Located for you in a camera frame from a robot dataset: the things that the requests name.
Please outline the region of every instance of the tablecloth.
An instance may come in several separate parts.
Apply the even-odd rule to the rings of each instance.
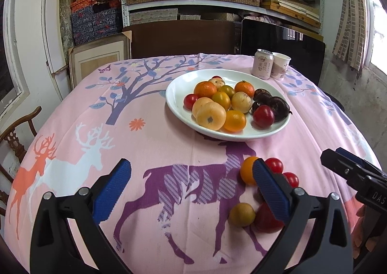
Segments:
[[[321,152],[343,147],[379,163],[351,120],[293,68],[283,81],[268,80],[293,115],[282,131],[264,139],[209,139],[166,105],[165,90],[180,74],[206,68],[251,72],[252,64],[253,57],[242,55],[134,59],[103,66],[80,82],[40,129],[12,185],[5,240],[24,267],[30,267],[32,227],[43,194],[72,195],[92,186],[121,158],[130,162],[130,180],[108,218],[97,222],[134,273],[251,272],[278,233],[228,224],[235,204],[259,206],[256,188],[238,177],[248,156],[281,159],[310,195],[339,193],[353,227],[355,192],[321,165]],[[290,265],[299,260],[311,229],[308,224]],[[79,249],[92,264],[82,243]]]

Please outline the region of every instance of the picture frame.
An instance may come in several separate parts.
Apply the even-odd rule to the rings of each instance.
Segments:
[[[131,39],[127,33],[118,33],[68,50],[71,88],[97,68],[131,58]]]

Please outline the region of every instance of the orange deer print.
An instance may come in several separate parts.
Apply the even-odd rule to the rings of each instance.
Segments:
[[[19,240],[19,213],[20,213],[20,203],[22,201],[22,197],[26,194],[28,188],[34,183],[35,177],[39,173],[40,176],[43,175],[45,166],[46,166],[46,159],[54,159],[54,153],[57,150],[55,148],[55,144],[52,147],[50,147],[55,134],[53,134],[51,137],[46,137],[41,143],[38,150],[36,150],[36,144],[39,141],[39,139],[42,137],[38,137],[35,144],[34,144],[34,152],[36,154],[35,156],[35,163],[31,167],[30,170],[25,169],[24,167],[19,168],[19,172],[16,175],[16,178],[14,182],[12,183],[12,188],[16,191],[14,198],[12,200],[11,206],[9,208],[9,214],[8,214],[8,221],[10,223],[10,212],[12,210],[13,205],[17,202],[17,212],[16,212],[16,235],[17,239]]]

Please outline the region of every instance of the wall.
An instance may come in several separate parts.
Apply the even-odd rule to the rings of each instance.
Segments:
[[[0,132],[16,119],[29,114],[37,106],[42,106],[42,112],[33,120],[36,130],[39,130],[60,104],[46,67],[41,27],[41,0],[15,0],[15,34],[19,59],[30,95],[16,108],[0,128]],[[33,140],[28,124],[19,126],[17,135],[27,149]],[[11,170],[19,165],[6,143],[0,146],[0,163],[5,169]],[[8,180],[0,174],[0,189],[9,193],[10,187]]]
[[[367,139],[382,168],[387,170],[387,87],[382,81],[385,74],[364,68],[357,79],[357,72],[349,66],[331,61],[342,0],[324,1],[322,35],[327,49],[319,86],[344,105],[346,114]]]

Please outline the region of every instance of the orange flower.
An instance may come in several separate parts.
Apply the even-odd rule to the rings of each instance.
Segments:
[[[130,131],[137,131],[137,130],[142,130],[142,127],[145,125],[145,122],[144,122],[144,119],[140,118],[140,119],[135,119],[135,120],[132,120],[130,123],[129,123],[129,128],[130,128]]]

